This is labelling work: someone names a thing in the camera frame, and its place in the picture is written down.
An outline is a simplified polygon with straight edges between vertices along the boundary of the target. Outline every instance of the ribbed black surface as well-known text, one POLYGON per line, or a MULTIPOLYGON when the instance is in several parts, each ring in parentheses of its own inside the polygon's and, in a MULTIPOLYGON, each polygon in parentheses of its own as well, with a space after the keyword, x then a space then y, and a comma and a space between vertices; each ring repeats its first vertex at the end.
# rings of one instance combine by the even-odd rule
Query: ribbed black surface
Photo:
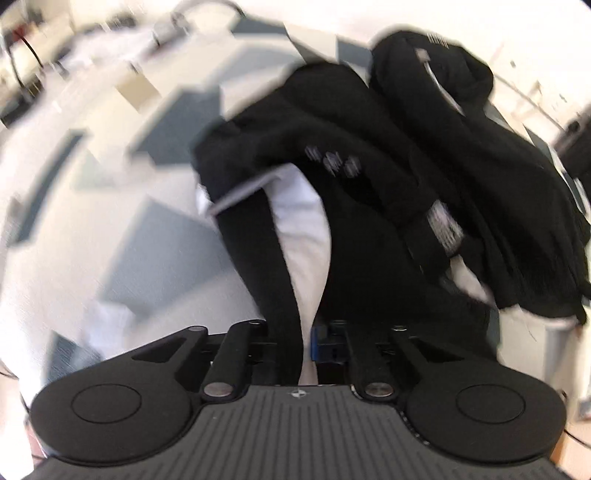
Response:
POLYGON ((548 460, 513 467, 464 465, 431 450, 392 407, 348 387, 251 387, 203 409, 165 452, 132 465, 92 469, 50 459, 30 480, 558 480, 548 460))

